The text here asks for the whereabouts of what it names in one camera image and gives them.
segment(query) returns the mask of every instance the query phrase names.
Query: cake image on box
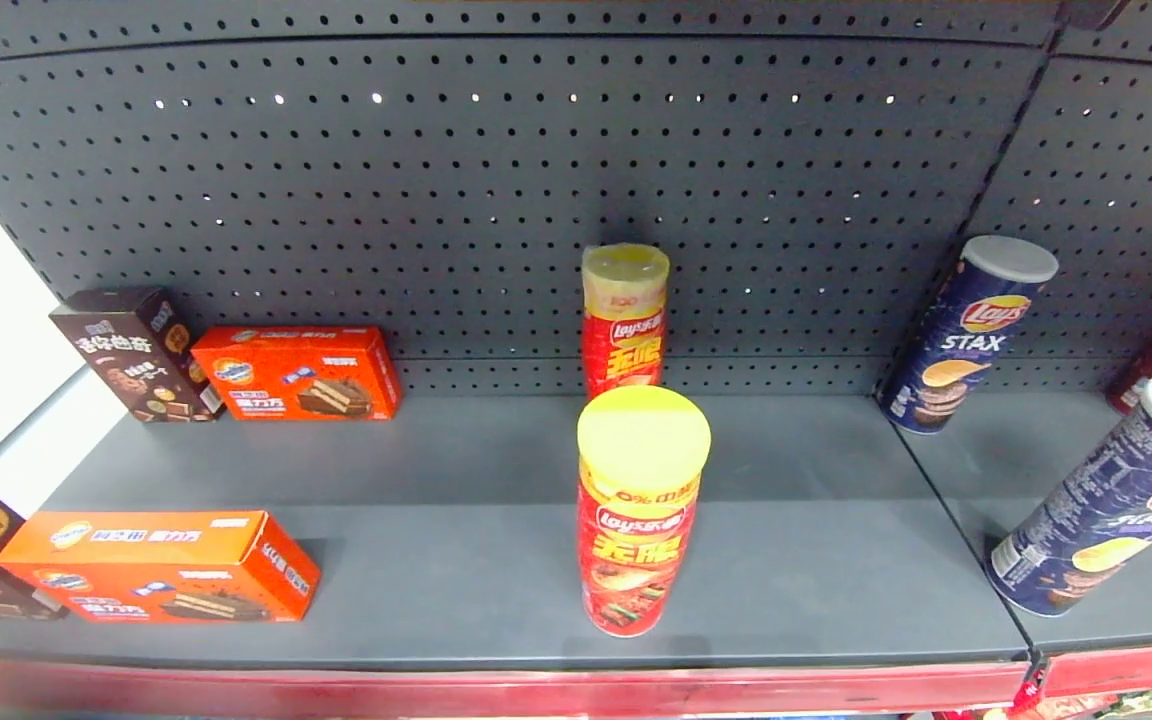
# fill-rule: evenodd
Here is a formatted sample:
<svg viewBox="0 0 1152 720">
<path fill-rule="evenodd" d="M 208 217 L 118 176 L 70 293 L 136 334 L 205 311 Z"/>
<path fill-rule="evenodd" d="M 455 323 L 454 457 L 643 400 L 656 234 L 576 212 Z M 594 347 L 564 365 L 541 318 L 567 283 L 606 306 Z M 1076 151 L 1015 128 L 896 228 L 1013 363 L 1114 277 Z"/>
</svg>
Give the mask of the cake image on box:
<svg viewBox="0 0 1152 720">
<path fill-rule="evenodd" d="M 353 378 L 317 379 L 296 396 L 303 410 L 324 415 L 371 415 L 371 396 Z"/>
<path fill-rule="evenodd" d="M 194 356 L 238 420 L 387 420 L 402 401 L 374 327 L 218 327 Z"/>
<path fill-rule="evenodd" d="M 255 623 L 270 617 L 270 611 L 259 602 L 233 592 L 176 593 L 172 600 L 160 605 L 166 614 L 189 620 L 229 620 L 237 623 Z"/>
</svg>

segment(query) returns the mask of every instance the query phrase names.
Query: yellow lid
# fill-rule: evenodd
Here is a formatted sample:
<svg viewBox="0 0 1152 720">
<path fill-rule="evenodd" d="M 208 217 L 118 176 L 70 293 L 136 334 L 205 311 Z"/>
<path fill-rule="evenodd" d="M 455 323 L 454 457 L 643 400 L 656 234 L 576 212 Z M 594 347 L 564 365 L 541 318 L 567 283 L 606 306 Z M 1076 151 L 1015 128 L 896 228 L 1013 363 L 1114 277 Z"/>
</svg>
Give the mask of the yellow lid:
<svg viewBox="0 0 1152 720">
<path fill-rule="evenodd" d="M 708 442 L 699 407 L 657 386 L 604 392 L 576 423 L 576 444 L 590 469 L 635 495 L 659 495 L 690 482 L 705 467 Z"/>
<path fill-rule="evenodd" d="M 669 258 L 657 247 L 622 242 L 586 247 L 581 267 L 602 281 L 643 282 L 668 275 Z"/>
</svg>

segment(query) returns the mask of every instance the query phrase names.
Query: chocolate wafer image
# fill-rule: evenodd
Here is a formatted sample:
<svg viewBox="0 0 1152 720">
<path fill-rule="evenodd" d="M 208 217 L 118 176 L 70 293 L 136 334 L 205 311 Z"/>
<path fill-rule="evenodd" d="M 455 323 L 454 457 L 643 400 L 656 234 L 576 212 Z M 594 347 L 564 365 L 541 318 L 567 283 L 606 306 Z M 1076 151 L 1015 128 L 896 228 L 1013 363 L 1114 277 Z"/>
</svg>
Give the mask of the chocolate wafer image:
<svg viewBox="0 0 1152 720">
<path fill-rule="evenodd" d="M 371 415 L 371 396 L 351 378 L 343 381 L 316 379 L 314 384 L 298 393 L 296 401 L 301 409 L 311 414 Z"/>
<path fill-rule="evenodd" d="M 168 615 L 189 620 L 230 620 L 236 621 L 236 623 L 256 623 L 256 621 L 270 619 L 270 612 L 259 602 L 223 591 L 214 594 L 177 592 L 172 600 L 159 607 Z"/>
</svg>

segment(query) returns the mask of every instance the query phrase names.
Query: potato chip image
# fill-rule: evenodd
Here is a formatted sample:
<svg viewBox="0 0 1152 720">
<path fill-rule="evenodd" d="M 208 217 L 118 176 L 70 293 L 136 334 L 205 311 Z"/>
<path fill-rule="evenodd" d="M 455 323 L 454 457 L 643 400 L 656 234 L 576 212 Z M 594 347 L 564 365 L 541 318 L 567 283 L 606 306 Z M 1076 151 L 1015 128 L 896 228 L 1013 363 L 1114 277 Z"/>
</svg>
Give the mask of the potato chip image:
<svg viewBox="0 0 1152 720">
<path fill-rule="evenodd" d="M 988 365 L 988 363 L 980 365 L 970 359 L 941 359 L 940 363 L 932 363 L 923 370 L 923 384 L 929 387 L 945 387 L 972 373 L 979 373 Z"/>
<path fill-rule="evenodd" d="M 1084 573 L 1102 573 L 1132 559 L 1135 553 L 1149 547 L 1149 541 L 1140 538 L 1112 538 L 1093 544 L 1074 553 L 1074 568 Z"/>
</svg>

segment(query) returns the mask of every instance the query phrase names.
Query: orange snack box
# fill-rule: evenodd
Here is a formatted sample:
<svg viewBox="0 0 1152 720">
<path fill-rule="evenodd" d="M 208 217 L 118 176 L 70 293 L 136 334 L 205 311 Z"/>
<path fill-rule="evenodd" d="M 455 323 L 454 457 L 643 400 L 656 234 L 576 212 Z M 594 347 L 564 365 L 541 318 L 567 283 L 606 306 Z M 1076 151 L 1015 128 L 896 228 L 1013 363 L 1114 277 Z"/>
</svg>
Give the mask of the orange snack box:
<svg viewBox="0 0 1152 720">
<path fill-rule="evenodd" d="M 402 400 L 374 327 L 211 328 L 194 357 L 238 420 L 387 420 Z"/>
<path fill-rule="evenodd" d="M 265 510 L 37 511 L 1 568 L 88 620 L 301 620 L 319 569 Z"/>
</svg>

